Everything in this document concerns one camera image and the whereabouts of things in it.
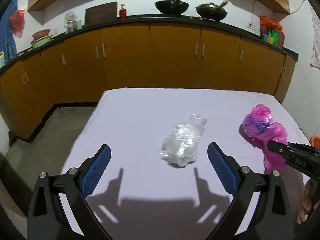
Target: red thermos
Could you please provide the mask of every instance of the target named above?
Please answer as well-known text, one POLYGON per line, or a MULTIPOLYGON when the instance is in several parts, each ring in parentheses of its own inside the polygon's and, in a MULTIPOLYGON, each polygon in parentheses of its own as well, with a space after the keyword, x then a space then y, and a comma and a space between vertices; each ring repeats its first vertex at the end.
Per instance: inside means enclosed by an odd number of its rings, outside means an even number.
POLYGON ((124 8, 124 4, 121 4, 119 15, 120 15, 120 19, 126 19, 127 17, 127 10, 124 8))

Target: concrete floor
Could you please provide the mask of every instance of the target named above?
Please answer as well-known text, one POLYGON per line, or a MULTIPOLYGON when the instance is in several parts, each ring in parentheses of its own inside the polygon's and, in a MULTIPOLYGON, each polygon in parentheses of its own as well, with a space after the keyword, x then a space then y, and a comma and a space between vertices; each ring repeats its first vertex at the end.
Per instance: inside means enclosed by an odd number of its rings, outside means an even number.
POLYGON ((22 212, 27 212, 39 174, 42 171, 60 174, 74 141, 94 109, 57 108, 31 144, 18 139, 9 149, 0 178, 22 212))

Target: pink plastic bag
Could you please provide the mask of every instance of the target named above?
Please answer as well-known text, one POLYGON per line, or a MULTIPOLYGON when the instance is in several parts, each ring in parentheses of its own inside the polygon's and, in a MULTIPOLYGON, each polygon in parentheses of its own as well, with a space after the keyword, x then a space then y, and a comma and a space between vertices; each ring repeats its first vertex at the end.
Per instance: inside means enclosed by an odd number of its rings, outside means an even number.
POLYGON ((267 143, 270 140, 288 144, 288 134, 284 126, 273 122, 271 110, 263 104, 254 107, 242 122, 243 132, 250 138, 263 142, 265 173, 270 174, 273 170, 281 171, 287 165, 281 155, 270 152, 267 143))
POLYGON ((25 25, 24 12, 25 10, 15 11, 12 14, 12 16, 9 18, 12 32, 14 36, 16 36, 19 39, 22 38, 24 25, 25 25))

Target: silver bolt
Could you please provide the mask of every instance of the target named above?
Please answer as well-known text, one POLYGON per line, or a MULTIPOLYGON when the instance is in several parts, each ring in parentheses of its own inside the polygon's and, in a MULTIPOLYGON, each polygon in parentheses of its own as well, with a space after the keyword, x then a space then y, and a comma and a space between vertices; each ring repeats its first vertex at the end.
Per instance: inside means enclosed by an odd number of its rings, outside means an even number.
POLYGON ((77 168, 71 168, 71 169, 69 170, 69 174, 71 174, 71 175, 76 174, 77 171, 78 171, 77 168))
POLYGON ((41 172, 40 175, 39 175, 39 177, 40 177, 41 179, 43 179, 46 175, 47 175, 46 172, 41 172))
POLYGON ((242 170, 244 173, 249 173, 249 172, 250 172, 250 168, 247 167, 247 166, 241 167, 241 170, 242 170))
POLYGON ((279 171, 273 171, 272 174, 273 174, 274 176, 276 176, 276 177, 279 177, 279 176, 280 176, 279 171))

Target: white tablecloth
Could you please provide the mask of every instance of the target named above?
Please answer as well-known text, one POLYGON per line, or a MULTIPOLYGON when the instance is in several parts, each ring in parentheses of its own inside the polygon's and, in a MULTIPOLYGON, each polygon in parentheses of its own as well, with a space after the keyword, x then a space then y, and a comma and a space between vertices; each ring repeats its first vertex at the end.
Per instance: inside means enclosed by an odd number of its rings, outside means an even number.
MULTIPOLYGON (((75 141, 62 173, 79 167, 102 144, 111 161, 89 206, 114 240, 206 239, 232 201, 207 158, 216 142, 240 166, 264 172, 263 153, 239 134, 244 117, 258 104, 286 127, 289 142, 308 140, 287 111, 270 95, 223 90, 118 89, 106 91, 75 141), (192 114, 207 118, 198 160, 175 168, 161 160, 161 145, 175 125, 192 114)), ((307 177, 282 172, 292 208, 307 177)), ((259 197, 255 193, 239 232, 246 230, 259 197)), ((81 233, 65 195, 61 201, 74 231, 81 233)))

